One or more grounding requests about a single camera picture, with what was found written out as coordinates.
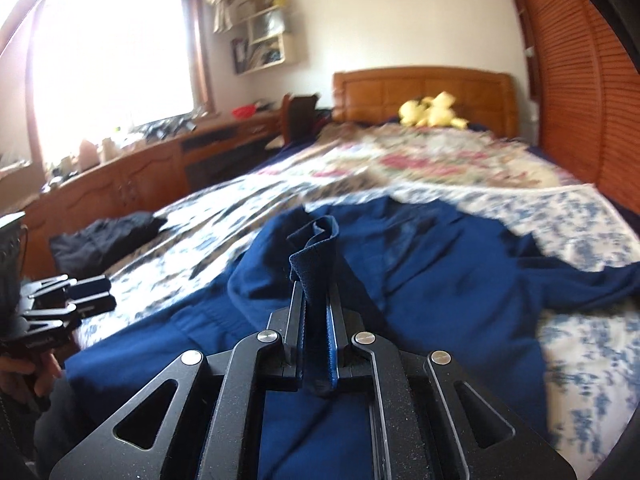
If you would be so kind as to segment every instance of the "blue floral sheet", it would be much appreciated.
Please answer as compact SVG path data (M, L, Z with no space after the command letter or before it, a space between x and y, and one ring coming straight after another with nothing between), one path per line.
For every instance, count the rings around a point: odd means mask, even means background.
M545 254L583 270L640 261L640 241L590 185L449 186L420 182L415 175L390 176L366 164L321 176L300 171L300 164L314 158L321 164L332 150L313 146L271 174L248 174L160 211L168 219L161 234L110 269L118 306L85 320L76 333L80 347L209 283L246 250L269 218L299 205L359 203L385 194L412 203L440 198L465 212L499 219L516 234L532 232ZM553 443L578 478L586 479L617 442L640 400L640 314L631 300L590 316L548 312L538 338L547 362Z

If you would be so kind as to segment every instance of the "window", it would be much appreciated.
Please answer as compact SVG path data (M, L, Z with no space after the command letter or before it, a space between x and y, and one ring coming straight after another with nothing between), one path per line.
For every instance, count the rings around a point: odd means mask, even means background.
M44 161L203 104L193 22L190 0L47 0L32 59Z

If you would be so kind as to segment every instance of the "wooden headboard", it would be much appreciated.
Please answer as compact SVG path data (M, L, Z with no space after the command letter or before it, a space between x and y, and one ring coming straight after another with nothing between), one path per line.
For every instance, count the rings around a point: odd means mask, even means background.
M405 66L334 74L334 121L381 123L415 98L447 91L459 117L500 137L518 136L518 105L509 74L445 66Z

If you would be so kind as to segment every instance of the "stuffed animal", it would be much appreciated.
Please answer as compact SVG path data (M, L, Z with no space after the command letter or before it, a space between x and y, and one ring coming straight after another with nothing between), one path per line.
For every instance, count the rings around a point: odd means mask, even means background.
M404 126L415 126L422 120L426 110L427 107L418 101L407 101L398 111L400 123Z
M440 92L436 97L425 97L420 102L407 101L398 111L400 122L404 126L453 126L464 130L469 121L456 117L451 109L454 102L456 98L448 92Z

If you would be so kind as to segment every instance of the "cabinet door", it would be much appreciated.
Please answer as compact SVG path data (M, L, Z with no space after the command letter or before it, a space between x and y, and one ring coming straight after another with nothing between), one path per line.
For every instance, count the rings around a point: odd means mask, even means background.
M177 146L158 145L128 157L127 210L155 212L189 193Z
M120 161L82 174L56 193L61 201L62 231L68 234L100 218L117 218L125 213L124 190L114 179Z
M42 280L57 274L49 250L49 239L58 234L58 212L54 204L49 197L42 197L24 209L22 223L27 226L28 240L22 264L23 278Z

